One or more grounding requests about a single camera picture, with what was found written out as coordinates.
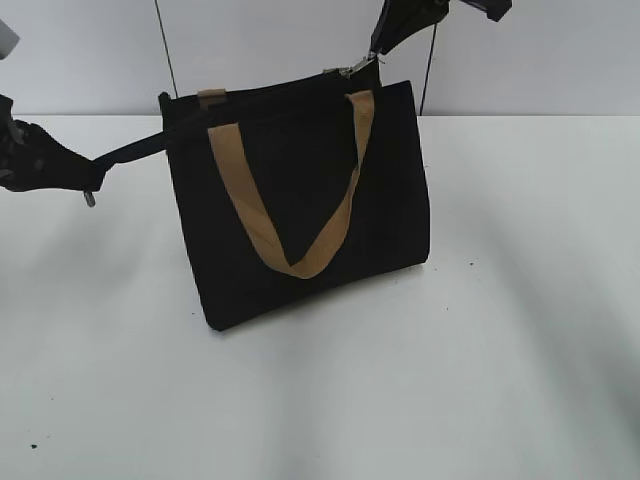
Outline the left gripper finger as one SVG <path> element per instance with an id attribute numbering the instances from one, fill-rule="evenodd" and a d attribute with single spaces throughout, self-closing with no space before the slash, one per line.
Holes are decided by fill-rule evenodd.
<path id="1" fill-rule="evenodd" d="M 99 191 L 106 171 L 67 149 L 40 125 L 16 121 L 23 144 L 13 147 L 13 190 Z"/>

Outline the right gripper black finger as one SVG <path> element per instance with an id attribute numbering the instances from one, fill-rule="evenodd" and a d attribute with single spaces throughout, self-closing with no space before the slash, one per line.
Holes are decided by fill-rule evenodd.
<path id="1" fill-rule="evenodd" d="M 444 1 L 386 0 L 371 35 L 367 59 L 387 55 L 404 40 L 444 17 Z"/>

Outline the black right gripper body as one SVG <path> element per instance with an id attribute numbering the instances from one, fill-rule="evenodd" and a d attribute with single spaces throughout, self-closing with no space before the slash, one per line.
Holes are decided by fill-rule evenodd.
<path id="1" fill-rule="evenodd" d="M 461 3 L 470 6 L 483 14 L 489 20 L 499 21 L 513 6 L 511 0 L 461 0 Z M 436 22 L 445 18 L 451 8 L 451 1 L 431 0 L 396 0 L 383 3 L 381 17 L 394 21 L 405 21 L 411 17 L 425 17 L 429 21 Z"/>

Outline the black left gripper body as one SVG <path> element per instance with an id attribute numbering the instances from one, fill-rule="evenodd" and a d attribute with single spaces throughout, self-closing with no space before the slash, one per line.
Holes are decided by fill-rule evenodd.
<path id="1" fill-rule="evenodd" d="M 8 189 L 15 180 L 15 149 L 20 144 L 20 129 L 12 117 L 13 100 L 1 96 L 1 186 Z"/>

